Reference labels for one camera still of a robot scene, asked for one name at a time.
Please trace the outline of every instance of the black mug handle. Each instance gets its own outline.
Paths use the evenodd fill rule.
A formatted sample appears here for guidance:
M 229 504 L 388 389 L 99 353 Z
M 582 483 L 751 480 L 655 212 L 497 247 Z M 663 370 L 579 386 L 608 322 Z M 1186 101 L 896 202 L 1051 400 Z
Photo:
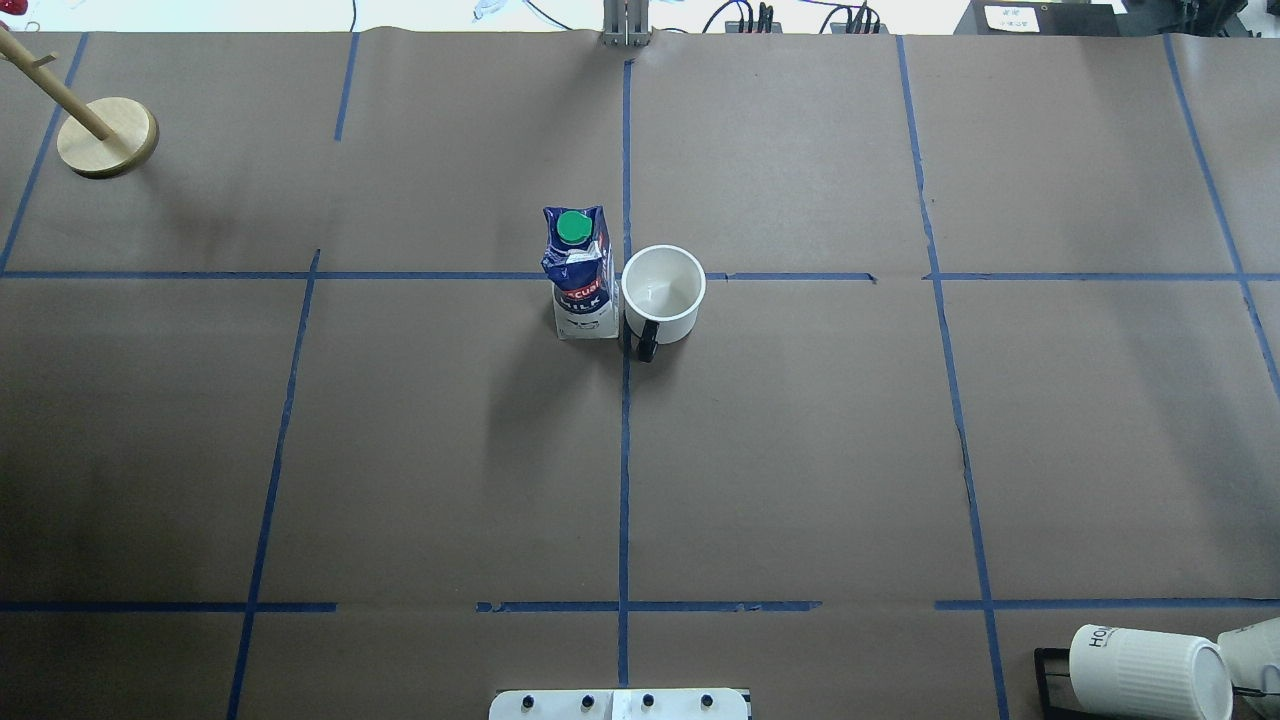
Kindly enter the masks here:
M 640 345 L 636 345 L 636 359 L 641 363 L 653 363 L 653 356 L 658 354 L 658 323 L 644 322 L 644 332 L 640 333 Z

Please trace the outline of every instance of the wooden mug stand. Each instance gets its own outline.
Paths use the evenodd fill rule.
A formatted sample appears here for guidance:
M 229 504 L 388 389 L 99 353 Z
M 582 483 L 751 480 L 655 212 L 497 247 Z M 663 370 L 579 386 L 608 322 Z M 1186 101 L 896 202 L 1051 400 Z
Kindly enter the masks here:
M 127 97 L 83 102 L 45 68 L 56 55 L 36 58 L 4 26 L 0 55 L 70 115 L 58 131 L 58 154 L 77 173 L 87 178 L 115 177 L 141 165 L 155 151 L 160 128 L 141 102 Z

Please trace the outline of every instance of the metal bracket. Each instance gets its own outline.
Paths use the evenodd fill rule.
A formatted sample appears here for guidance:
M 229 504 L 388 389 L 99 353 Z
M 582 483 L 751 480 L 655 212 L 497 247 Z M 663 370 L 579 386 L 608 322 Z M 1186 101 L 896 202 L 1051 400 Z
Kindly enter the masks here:
M 634 45 L 644 47 L 652 37 L 649 28 L 649 0 L 604 0 L 604 45 Z

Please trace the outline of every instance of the grid line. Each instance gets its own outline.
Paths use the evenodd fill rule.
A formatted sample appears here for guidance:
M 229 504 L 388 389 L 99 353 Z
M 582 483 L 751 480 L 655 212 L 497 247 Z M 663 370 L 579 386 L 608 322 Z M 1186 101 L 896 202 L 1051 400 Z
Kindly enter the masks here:
M 4 612 L 86 612 L 86 614 L 168 614 L 168 612 L 244 612 L 244 602 L 0 602 Z M 255 612 L 337 612 L 337 602 L 260 602 Z
M 1280 607 L 1280 600 L 1266 597 L 1078 597 L 1051 600 L 993 600 L 997 611 L 1009 610 L 1128 610 L 1128 609 L 1216 609 Z M 987 606 L 980 600 L 940 600 L 941 612 L 972 612 Z
M 1217 215 L 1217 225 L 1222 231 L 1222 241 L 1226 242 L 1226 251 L 1231 256 L 1231 268 L 1240 283 L 1240 293 L 1244 296 L 1244 306 L 1249 311 L 1249 322 L 1253 323 L 1253 334 L 1257 337 L 1258 347 L 1262 351 L 1262 361 L 1267 366 L 1267 375 L 1271 378 L 1271 391 L 1276 400 L 1280 400 L 1280 372 L 1276 370 L 1275 355 L 1271 352 L 1271 343 L 1267 341 L 1267 331 L 1262 327 L 1262 318 L 1258 316 L 1258 306 L 1253 300 L 1253 290 L 1244 275 L 1244 264 L 1240 261 L 1240 251 L 1235 246 L 1235 236 L 1231 234 L 1231 224 L 1226 220 L 1226 211 L 1222 209 L 1222 199 L 1217 193 L 1217 183 L 1213 182 L 1213 172 L 1204 158 L 1204 147 L 1199 141 L 1199 132 L 1196 129 L 1196 119 L 1192 117 L 1190 104 L 1187 101 L 1187 91 L 1183 88 L 1183 77 L 1178 70 L 1178 58 L 1174 53 L 1172 36 L 1165 33 L 1165 59 L 1169 61 L 1169 74 L 1174 81 L 1174 91 L 1178 95 L 1178 105 L 1183 110 L 1183 120 L 1187 122 L 1187 135 L 1190 136 L 1192 150 L 1196 151 L 1196 161 L 1199 163 L 1201 174 L 1204 177 L 1204 188 L 1208 191 L 1210 201 L 1213 204 L 1213 214 Z
M 622 264 L 631 259 L 631 68 L 622 63 Z M 621 310 L 621 302 L 614 297 Z M 631 334 L 622 319 L 622 423 L 618 468 L 618 687 L 631 684 L 630 616 L 631 600 Z
M 342 142 L 342 131 L 347 127 L 347 104 L 351 100 L 351 81 L 356 74 L 356 53 L 360 50 L 360 33 L 351 33 L 351 47 L 347 50 L 347 77 L 342 81 L 342 101 L 338 104 L 338 120 L 333 126 L 333 141 Z
M 759 600 L 759 601 L 627 601 L 627 612 L 809 612 L 822 607 L 815 600 Z M 477 614 L 525 612 L 617 612 L 620 603 L 602 601 L 518 601 L 477 602 Z
M 87 45 L 88 33 L 82 32 L 79 44 L 76 45 L 76 55 L 72 56 L 72 64 L 67 68 L 67 78 L 63 81 L 63 85 L 67 87 L 70 87 L 76 82 L 76 70 L 79 69 L 79 61 L 84 56 L 84 47 Z M 18 232 L 22 229 L 22 219 L 27 215 L 27 204 L 31 202 L 31 195 L 36 191 L 36 179 L 40 177 L 40 168 L 45 164 L 45 155 L 49 154 L 49 145 L 54 140 L 54 129 L 58 128 L 58 120 L 61 117 L 63 106 L 54 102 L 54 113 L 49 117 L 45 137 L 40 141 L 36 160 L 31 164 L 31 174 L 27 176 L 27 184 L 22 190 L 22 199 L 18 200 L 18 208 L 13 213 L 13 222 L 9 223 L 9 236 L 5 238 L 4 250 L 0 250 L 0 278 L 5 277 L 5 268 L 9 266 L 9 256 L 13 255 L 13 246 L 18 241 Z
M 293 359 L 289 364 L 289 382 L 284 388 L 284 406 L 280 409 L 280 429 L 275 437 L 275 455 L 271 460 L 271 479 L 266 486 L 266 501 L 262 507 L 262 527 L 257 536 L 257 552 L 253 556 L 253 574 L 248 585 L 248 601 L 244 607 L 244 620 L 241 625 L 241 643 L 236 653 L 236 671 L 232 676 L 230 698 L 227 701 L 227 720 L 236 720 L 239 712 L 241 691 L 244 684 L 244 669 L 248 665 L 248 648 L 253 638 L 253 618 L 257 612 L 257 596 L 262 584 L 262 568 L 266 562 L 266 546 L 271 537 L 271 516 L 275 512 L 275 495 L 280 486 L 280 470 L 284 464 L 284 441 L 289 433 L 289 419 L 293 415 L 293 396 L 298 386 L 298 363 L 302 359 L 302 341 L 307 334 L 307 319 L 311 314 L 311 296 L 315 293 L 316 268 L 320 264 L 320 251 L 311 256 L 311 270 L 307 288 L 302 295 L 302 311 L 298 314 L 298 332 L 293 341 Z
M 915 187 L 920 201 L 920 220 L 924 224 L 924 237 L 929 255 L 929 270 L 933 275 L 933 302 L 938 314 L 938 332 L 942 337 L 942 357 L 947 369 L 947 387 L 951 393 L 951 415 L 955 420 L 960 441 L 960 456 L 964 461 L 965 492 L 969 497 L 969 532 L 973 538 L 974 562 L 978 569 L 978 587 L 982 592 L 982 614 L 987 626 L 987 653 L 991 657 L 991 674 L 996 689 L 996 708 L 1000 720 L 1009 720 L 1009 697 L 1005 691 L 1004 661 L 1000 656 L 1000 635 L 996 629 L 996 611 L 992 605 L 991 577 L 987 573 L 987 551 L 982 536 L 982 519 L 978 514 L 978 491 L 973 482 L 973 462 L 969 456 L 969 437 L 964 424 L 964 406 L 960 402 L 960 382 L 956 375 L 955 354 L 951 348 L 951 328 L 947 325 L 946 297 L 942 293 L 942 272 L 938 264 L 938 249 L 933 238 L 933 222 L 929 218 L 929 205 L 924 197 L 924 163 L 920 155 L 920 136 L 915 124 L 915 104 L 911 100 L 911 77 L 906 64 L 906 45 L 902 36 L 895 36 L 897 44 L 899 73 L 902 81 L 902 102 L 906 110 L 908 135 L 911 142 L 911 160 L 915 168 Z
M 705 273 L 709 281 L 724 282 L 869 282 L 870 273 Z M 310 273 L 296 270 L 13 270 L 15 281 L 306 281 Z M 316 281 L 545 281 L 539 272 L 490 270 L 323 270 Z
M 1245 275 L 1257 282 L 1280 281 L 1280 273 Z M 1236 273 L 929 273 L 927 281 L 943 282 L 1238 282 Z

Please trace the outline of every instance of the white mug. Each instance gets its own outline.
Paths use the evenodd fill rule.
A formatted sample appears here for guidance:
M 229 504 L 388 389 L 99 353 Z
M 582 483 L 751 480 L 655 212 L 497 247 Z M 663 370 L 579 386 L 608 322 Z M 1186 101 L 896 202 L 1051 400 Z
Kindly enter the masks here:
M 1229 720 L 1231 676 L 1206 638 L 1084 625 L 1071 639 L 1071 688 L 1096 715 Z
M 705 295 L 707 274 L 687 250 L 654 245 L 632 255 L 622 268 L 622 299 L 627 327 L 640 337 L 636 357 L 652 363 L 659 345 L 689 334 Z
M 1236 685 L 1270 696 L 1244 701 L 1267 720 L 1280 720 L 1280 696 L 1274 694 L 1280 693 L 1280 618 L 1222 633 L 1217 644 Z

